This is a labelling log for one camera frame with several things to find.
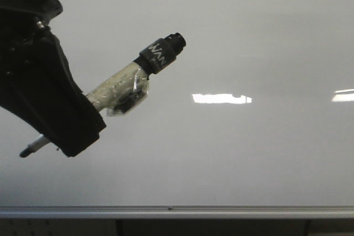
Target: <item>white surface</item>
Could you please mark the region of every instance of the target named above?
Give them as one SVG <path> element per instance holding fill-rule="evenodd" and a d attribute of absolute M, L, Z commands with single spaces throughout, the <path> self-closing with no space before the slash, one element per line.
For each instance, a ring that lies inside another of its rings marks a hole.
<path fill-rule="evenodd" d="M 21 159 L 37 132 L 1 109 L 1 206 L 354 205 L 354 102 L 332 101 L 354 88 L 353 0 L 61 1 L 51 27 L 86 93 L 157 38 L 187 47 L 75 158 Z"/>

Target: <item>black mount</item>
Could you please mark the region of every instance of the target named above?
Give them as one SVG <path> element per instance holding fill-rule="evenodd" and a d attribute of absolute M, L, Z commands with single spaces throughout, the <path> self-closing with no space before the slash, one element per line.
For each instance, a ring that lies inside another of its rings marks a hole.
<path fill-rule="evenodd" d="M 0 0 L 0 106 L 76 156 L 106 125 L 47 26 L 62 11 L 58 0 Z"/>

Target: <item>robotic arm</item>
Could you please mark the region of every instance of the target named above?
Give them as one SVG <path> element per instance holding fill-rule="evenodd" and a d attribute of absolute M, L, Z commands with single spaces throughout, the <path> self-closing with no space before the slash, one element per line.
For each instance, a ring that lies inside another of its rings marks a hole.
<path fill-rule="evenodd" d="M 48 26 L 62 11 L 58 0 L 0 0 L 0 106 L 43 135 L 23 157 L 50 141 L 66 156 L 85 150 L 106 126 L 99 111 L 131 109 L 146 95 L 149 75 L 173 62 L 186 45 L 180 34 L 158 39 L 85 97 Z"/>

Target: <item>bolt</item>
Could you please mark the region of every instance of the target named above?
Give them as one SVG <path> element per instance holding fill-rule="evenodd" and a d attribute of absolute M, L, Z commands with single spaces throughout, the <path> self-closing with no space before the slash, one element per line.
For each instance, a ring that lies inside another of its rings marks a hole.
<path fill-rule="evenodd" d="M 38 27 L 39 29 L 41 29 L 41 30 L 44 30 L 44 29 L 45 29 L 45 24 L 44 24 L 43 22 L 41 22 L 41 21 L 38 21 L 38 22 L 37 22 L 37 27 Z"/>

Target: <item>clear tape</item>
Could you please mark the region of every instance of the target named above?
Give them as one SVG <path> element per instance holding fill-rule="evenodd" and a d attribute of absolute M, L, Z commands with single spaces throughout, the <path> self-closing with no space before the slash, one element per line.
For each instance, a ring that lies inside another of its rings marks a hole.
<path fill-rule="evenodd" d="M 98 111 L 107 108 L 108 116 L 125 114 L 148 95 L 146 72 L 135 62 L 110 77 L 86 97 Z"/>

